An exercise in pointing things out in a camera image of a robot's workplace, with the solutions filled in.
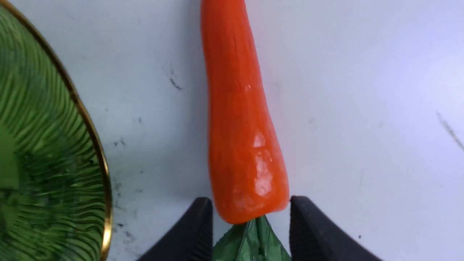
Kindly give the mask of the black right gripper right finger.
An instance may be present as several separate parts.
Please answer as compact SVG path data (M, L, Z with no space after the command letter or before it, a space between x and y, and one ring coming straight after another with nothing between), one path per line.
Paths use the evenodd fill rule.
M330 220L308 197L290 200L289 246L293 261L379 261Z

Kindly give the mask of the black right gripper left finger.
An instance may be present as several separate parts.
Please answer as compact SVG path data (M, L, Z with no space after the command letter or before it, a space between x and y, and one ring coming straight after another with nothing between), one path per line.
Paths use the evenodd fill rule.
M177 223L139 261L212 261L213 206L197 197Z

